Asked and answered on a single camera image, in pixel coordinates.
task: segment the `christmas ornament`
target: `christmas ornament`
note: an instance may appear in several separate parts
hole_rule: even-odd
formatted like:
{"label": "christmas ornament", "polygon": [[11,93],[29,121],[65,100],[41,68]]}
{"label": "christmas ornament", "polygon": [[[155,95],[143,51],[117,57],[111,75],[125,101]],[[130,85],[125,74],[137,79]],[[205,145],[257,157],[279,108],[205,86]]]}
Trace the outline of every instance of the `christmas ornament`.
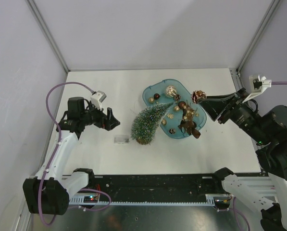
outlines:
{"label": "christmas ornament", "polygon": [[132,124],[131,138],[142,145],[150,144],[156,129],[172,105],[173,103],[160,103],[141,111]]}
{"label": "christmas ornament", "polygon": [[175,106],[175,107],[173,108],[173,110],[174,110],[175,112],[178,112],[178,111],[180,110],[180,108],[179,108],[179,106]]}
{"label": "christmas ornament", "polygon": [[173,97],[173,99],[174,99],[175,101],[179,101],[179,100],[181,99],[181,96],[180,96],[179,94],[176,94],[176,95]]}
{"label": "christmas ornament", "polygon": [[179,106],[180,109],[183,109],[184,106],[186,106],[186,103],[185,103],[184,101],[180,101],[180,102],[178,103],[178,106]]}
{"label": "christmas ornament", "polygon": [[170,134],[175,134],[176,130],[174,128],[169,129]]}
{"label": "christmas ornament", "polygon": [[173,118],[174,118],[174,115],[173,115],[173,114],[168,114],[167,117],[168,117],[169,119],[173,119]]}
{"label": "christmas ornament", "polygon": [[168,98],[172,98],[176,95],[177,91],[176,91],[176,88],[175,86],[168,86],[166,88],[166,91],[164,92],[165,96],[167,96]]}
{"label": "christmas ornament", "polygon": [[194,103],[198,103],[199,99],[206,99],[206,93],[201,90],[196,90],[191,94],[191,99]]}
{"label": "christmas ornament", "polygon": [[166,124],[167,124],[167,120],[162,119],[162,125],[166,126]]}
{"label": "christmas ornament", "polygon": [[155,93],[155,94],[154,94],[154,99],[156,99],[156,100],[157,100],[157,99],[159,99],[159,98],[160,98],[160,96],[161,96],[160,94]]}
{"label": "christmas ornament", "polygon": [[153,97],[150,97],[150,98],[148,99],[148,101],[149,101],[149,103],[154,103],[154,102],[155,102],[155,100],[154,100]]}

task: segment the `green christmas tree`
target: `green christmas tree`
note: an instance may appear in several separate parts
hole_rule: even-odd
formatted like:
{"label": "green christmas tree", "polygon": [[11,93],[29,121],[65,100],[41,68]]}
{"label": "green christmas tree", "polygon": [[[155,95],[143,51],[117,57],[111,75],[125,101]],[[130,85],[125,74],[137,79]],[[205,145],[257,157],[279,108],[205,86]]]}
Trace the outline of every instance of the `green christmas tree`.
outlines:
{"label": "green christmas tree", "polygon": [[131,137],[133,140],[143,145],[150,144],[154,139],[156,129],[172,105],[173,103],[161,103],[141,111],[132,125]]}

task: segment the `gold ornament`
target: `gold ornament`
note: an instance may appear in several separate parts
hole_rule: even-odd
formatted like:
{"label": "gold ornament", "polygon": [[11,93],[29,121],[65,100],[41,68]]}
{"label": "gold ornament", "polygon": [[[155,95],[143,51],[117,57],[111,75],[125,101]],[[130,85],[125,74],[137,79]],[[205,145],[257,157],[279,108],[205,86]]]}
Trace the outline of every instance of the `gold ornament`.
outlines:
{"label": "gold ornament", "polygon": [[165,96],[167,96],[168,98],[172,98],[176,95],[177,91],[176,91],[176,88],[175,86],[168,86],[166,88],[166,91],[164,92]]}
{"label": "gold ornament", "polygon": [[167,120],[162,119],[162,125],[166,126],[166,124],[167,124]]}
{"label": "gold ornament", "polygon": [[154,99],[153,97],[150,97],[150,98],[148,99],[148,101],[149,101],[149,103],[154,103],[154,102],[155,102],[155,99]]}
{"label": "gold ornament", "polygon": [[174,110],[175,112],[178,112],[178,111],[180,110],[180,107],[179,107],[179,106],[175,106],[175,107],[173,108],[173,110]]}
{"label": "gold ornament", "polygon": [[169,119],[173,119],[173,118],[174,118],[174,115],[173,115],[173,114],[168,114],[167,117],[168,117]]}

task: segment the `blue tray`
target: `blue tray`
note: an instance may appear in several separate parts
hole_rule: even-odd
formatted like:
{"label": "blue tray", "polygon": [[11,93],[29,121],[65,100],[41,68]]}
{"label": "blue tray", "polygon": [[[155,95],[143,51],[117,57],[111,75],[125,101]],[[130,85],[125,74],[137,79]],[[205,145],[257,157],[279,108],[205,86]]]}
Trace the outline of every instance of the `blue tray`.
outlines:
{"label": "blue tray", "polygon": [[[191,95],[189,93],[189,91],[183,86],[183,84],[181,84],[179,81],[175,80],[175,79],[165,79],[162,82],[156,83],[153,86],[149,86],[148,88],[146,88],[143,93],[142,93],[142,98],[143,101],[145,102],[145,104],[147,106],[152,106],[155,105],[156,102],[158,103],[171,103],[174,102],[173,98],[168,98],[165,96],[164,92],[166,90],[166,88],[169,85],[173,85],[176,88],[177,94],[179,94],[181,96],[181,100],[180,101],[185,101],[188,104],[190,104],[190,106],[197,111],[197,113],[199,114],[199,116],[194,116],[193,117],[193,121],[197,124],[197,130],[200,130],[206,123],[206,114],[205,111],[201,108],[200,105],[198,104],[194,104],[191,101]],[[149,103],[148,99],[150,97],[153,97],[155,93],[160,94],[160,98],[158,100],[155,100],[155,103],[151,104]],[[178,126],[181,123],[182,117],[183,117],[183,111],[180,110],[178,112],[175,112],[173,110],[174,106],[176,106],[177,103],[175,103],[169,110],[169,114],[173,114],[174,118],[173,119],[169,119],[167,117],[167,115],[165,116],[165,120],[167,121],[167,124],[164,126],[161,124],[161,127],[163,129],[163,131],[171,138],[173,139],[182,139],[182,138],[186,138],[189,135],[187,133],[183,133],[180,131],[180,129],[178,128]],[[169,132],[169,129],[174,128],[176,130],[175,134],[171,134]]]}

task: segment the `white wall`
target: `white wall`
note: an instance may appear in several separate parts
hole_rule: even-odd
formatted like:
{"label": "white wall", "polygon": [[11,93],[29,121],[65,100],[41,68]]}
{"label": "white wall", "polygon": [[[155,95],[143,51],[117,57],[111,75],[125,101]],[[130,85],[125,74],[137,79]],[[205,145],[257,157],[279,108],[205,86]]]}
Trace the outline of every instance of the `white wall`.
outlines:
{"label": "white wall", "polygon": [[[280,5],[242,70],[242,80],[247,87],[252,74],[263,74],[273,81],[287,81],[287,0]],[[272,86],[256,100],[261,115],[276,105],[287,105],[287,86]]]}
{"label": "white wall", "polygon": [[40,163],[52,124],[46,94],[65,78],[25,1],[0,0],[0,230],[13,224],[24,179]]}
{"label": "white wall", "polygon": [[68,67],[237,67],[271,0],[36,0]]}

